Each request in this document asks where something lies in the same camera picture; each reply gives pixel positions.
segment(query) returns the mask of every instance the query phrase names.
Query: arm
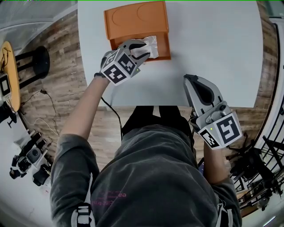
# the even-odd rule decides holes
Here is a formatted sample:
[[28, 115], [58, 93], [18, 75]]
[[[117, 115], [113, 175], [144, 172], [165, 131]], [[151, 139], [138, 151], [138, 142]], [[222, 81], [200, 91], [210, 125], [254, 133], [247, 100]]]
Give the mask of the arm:
[[57, 141], [51, 170], [51, 217], [54, 226], [71, 226], [71, 215], [83, 203], [90, 173], [99, 174], [94, 151], [87, 142], [100, 98], [109, 80], [95, 77], [69, 116]]
[[228, 176], [222, 150], [212, 150], [204, 143], [204, 177], [211, 184], [215, 194], [226, 210], [231, 209], [233, 226], [242, 225], [241, 212], [233, 181]]
[[204, 143], [204, 177], [209, 184], [217, 184], [228, 178], [222, 150], [212, 150]]
[[88, 139], [99, 101], [109, 83], [107, 78], [96, 76], [93, 79], [65, 122], [60, 135], [74, 134]]

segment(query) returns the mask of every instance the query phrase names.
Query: white table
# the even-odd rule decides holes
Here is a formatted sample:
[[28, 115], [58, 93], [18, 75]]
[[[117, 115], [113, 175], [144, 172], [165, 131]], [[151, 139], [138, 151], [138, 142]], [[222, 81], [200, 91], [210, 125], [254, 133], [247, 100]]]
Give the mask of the white table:
[[[79, 1], [78, 24], [87, 84], [110, 50], [103, 11], [137, 1]], [[103, 97], [113, 106], [188, 106], [184, 74], [215, 83], [229, 106], [253, 107], [263, 40], [256, 2], [166, 2], [172, 60], [146, 62], [141, 72]]]

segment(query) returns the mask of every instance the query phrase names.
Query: wooden floor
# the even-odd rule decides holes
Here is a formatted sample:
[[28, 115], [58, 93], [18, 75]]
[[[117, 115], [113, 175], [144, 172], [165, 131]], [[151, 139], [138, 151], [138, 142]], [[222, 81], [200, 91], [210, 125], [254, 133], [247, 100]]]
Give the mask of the wooden floor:
[[[256, 102], [254, 108], [232, 107], [237, 112], [242, 131], [247, 132], [250, 139], [257, 136], [267, 115], [275, 86], [278, 55], [275, 28], [268, 20], [264, 4], [258, 2], [258, 6], [263, 29], [264, 53]], [[47, 142], [53, 142], [48, 152], [48, 156], [53, 159], [58, 136], [42, 120], [37, 120], [34, 125], [31, 124], [36, 119], [41, 118], [55, 132], [56, 130], [60, 132], [66, 118], [87, 87], [80, 51], [77, 12], [67, 15], [51, 25], [27, 46], [25, 52], [34, 50], [40, 45], [45, 46], [50, 54], [51, 68], [49, 75], [45, 79], [23, 88], [21, 90], [21, 101], [25, 102], [35, 92], [45, 89], [54, 102], [57, 115], [55, 116], [50, 98], [40, 92], [25, 103], [21, 109], [25, 113], [24, 117], [29, 122], [26, 121], [29, 129], [41, 132]], [[19, 73], [22, 80], [32, 75], [31, 69]], [[179, 108], [182, 116], [189, 119], [191, 108]], [[122, 125], [127, 121], [133, 109], [134, 107], [116, 107]], [[154, 113], [158, 114], [157, 108], [155, 108]], [[194, 139], [194, 147], [197, 150], [197, 159], [199, 160], [203, 157], [203, 140], [197, 134], [194, 135]], [[243, 139], [240, 139], [234, 146], [239, 147], [242, 142]], [[97, 155], [99, 168], [102, 169], [114, 157], [115, 151], [120, 146], [119, 123], [112, 111], [107, 111], [104, 107], [99, 108], [89, 137], [89, 143]], [[224, 155], [230, 153], [231, 151], [224, 149]]]

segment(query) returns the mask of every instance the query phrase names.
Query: gray t-shirt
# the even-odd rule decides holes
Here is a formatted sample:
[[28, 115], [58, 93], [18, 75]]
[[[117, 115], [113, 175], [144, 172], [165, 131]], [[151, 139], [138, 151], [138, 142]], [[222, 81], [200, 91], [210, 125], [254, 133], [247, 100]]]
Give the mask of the gray t-shirt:
[[161, 125], [134, 129], [123, 137], [115, 158], [99, 172], [89, 143], [60, 136], [51, 171], [51, 213], [55, 226], [71, 226], [83, 203], [90, 173], [91, 208], [96, 227], [214, 227], [217, 205], [232, 209], [241, 226], [233, 182], [210, 185], [198, 171], [188, 137]]

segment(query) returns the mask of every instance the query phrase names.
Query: white tissue paper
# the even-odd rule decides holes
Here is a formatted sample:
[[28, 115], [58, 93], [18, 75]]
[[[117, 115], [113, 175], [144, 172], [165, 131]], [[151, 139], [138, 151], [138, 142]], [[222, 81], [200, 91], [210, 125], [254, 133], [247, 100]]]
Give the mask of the white tissue paper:
[[151, 36], [145, 37], [144, 39], [137, 39], [137, 40], [143, 41], [144, 43], [146, 43], [146, 45], [141, 48], [132, 49], [131, 54], [134, 57], [137, 58], [144, 53], [150, 53], [150, 57], [149, 57], [150, 59], [155, 59], [159, 56], [157, 37], [155, 35], [151, 35]]

